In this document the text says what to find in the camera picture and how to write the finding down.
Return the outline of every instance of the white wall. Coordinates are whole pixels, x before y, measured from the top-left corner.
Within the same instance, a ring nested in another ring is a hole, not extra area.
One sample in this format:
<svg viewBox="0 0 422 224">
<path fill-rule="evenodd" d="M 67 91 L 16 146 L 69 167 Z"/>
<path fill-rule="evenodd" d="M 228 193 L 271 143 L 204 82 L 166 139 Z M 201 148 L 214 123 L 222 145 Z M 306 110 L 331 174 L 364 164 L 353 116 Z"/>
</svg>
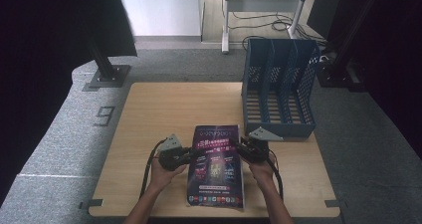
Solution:
<svg viewBox="0 0 422 224">
<path fill-rule="evenodd" d="M 133 36 L 200 36 L 199 0 L 121 0 Z"/>
</svg>

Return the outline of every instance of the wooden table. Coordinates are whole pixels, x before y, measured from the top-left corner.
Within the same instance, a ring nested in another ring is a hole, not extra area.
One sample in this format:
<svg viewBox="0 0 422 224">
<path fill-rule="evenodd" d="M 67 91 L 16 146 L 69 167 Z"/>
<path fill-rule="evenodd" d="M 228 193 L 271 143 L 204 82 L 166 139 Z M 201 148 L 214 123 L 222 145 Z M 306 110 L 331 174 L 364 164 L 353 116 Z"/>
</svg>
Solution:
<svg viewBox="0 0 422 224">
<path fill-rule="evenodd" d="M 175 133 L 183 146 L 192 144 L 198 124 L 239 124 L 243 134 L 241 83 L 137 83 L 133 84 L 112 140 L 93 199 L 93 216 L 127 216 L 141 188 L 145 163 L 153 147 Z M 294 217 L 336 217 L 338 207 L 312 134 L 305 140 L 270 143 L 279 160 L 285 203 Z M 247 165 L 243 165 L 245 205 L 230 208 L 188 207 L 187 169 L 160 194 L 155 217 L 267 217 L 261 191 Z"/>
</svg>

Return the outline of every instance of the forearm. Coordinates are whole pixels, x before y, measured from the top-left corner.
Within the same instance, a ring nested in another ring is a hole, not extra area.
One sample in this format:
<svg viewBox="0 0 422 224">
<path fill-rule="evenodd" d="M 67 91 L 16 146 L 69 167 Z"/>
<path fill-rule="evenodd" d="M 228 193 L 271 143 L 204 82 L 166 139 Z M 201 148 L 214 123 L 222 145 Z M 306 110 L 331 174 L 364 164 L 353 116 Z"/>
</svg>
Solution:
<svg viewBox="0 0 422 224">
<path fill-rule="evenodd" d="M 154 206 L 155 200 L 157 199 L 161 190 L 149 185 L 136 205 L 126 217 L 123 224 L 144 224 L 148 221 L 149 214 L 151 213 L 152 207 Z"/>
<path fill-rule="evenodd" d="M 283 199 L 280 198 L 280 195 L 277 192 L 273 179 L 261 181 L 258 185 L 263 192 L 271 224 L 294 223 Z"/>
</svg>

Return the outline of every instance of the gray carpet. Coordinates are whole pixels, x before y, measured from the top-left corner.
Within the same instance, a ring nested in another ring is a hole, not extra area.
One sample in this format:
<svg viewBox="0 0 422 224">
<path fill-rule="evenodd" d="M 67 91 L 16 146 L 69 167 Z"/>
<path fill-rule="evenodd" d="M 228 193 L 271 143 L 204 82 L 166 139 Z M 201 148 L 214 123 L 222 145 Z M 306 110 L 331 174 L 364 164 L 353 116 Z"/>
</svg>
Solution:
<svg viewBox="0 0 422 224">
<path fill-rule="evenodd" d="M 73 72 L 74 84 L 50 129 L 26 163 L 0 210 L 0 223 L 121 223 L 94 218 L 80 203 L 95 191 L 121 111 L 134 82 L 239 82 L 246 52 L 139 50 L 138 58 L 110 58 L 131 65 L 122 88 L 83 92 L 97 67 Z M 99 110 L 114 107 L 108 125 Z M 422 223 L 422 163 L 367 93 L 323 89 L 312 94 L 316 139 L 341 215 L 297 218 L 297 223 Z M 154 219 L 154 223 L 168 220 Z M 216 223 L 181 220 L 176 223 Z M 250 220 L 257 223 L 263 220 Z M 244 220 L 218 220 L 245 223 Z"/>
</svg>

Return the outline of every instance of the book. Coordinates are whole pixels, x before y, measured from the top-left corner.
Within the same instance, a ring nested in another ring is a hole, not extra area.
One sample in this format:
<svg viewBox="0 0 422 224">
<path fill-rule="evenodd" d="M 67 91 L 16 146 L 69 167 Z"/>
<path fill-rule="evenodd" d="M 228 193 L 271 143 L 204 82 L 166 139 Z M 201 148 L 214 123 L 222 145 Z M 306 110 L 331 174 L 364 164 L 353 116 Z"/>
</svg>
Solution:
<svg viewBox="0 0 422 224">
<path fill-rule="evenodd" d="M 242 161 L 229 138 L 239 140 L 238 125 L 198 125 L 192 148 L 202 155 L 189 165 L 187 202 L 191 206 L 244 207 Z"/>
</svg>

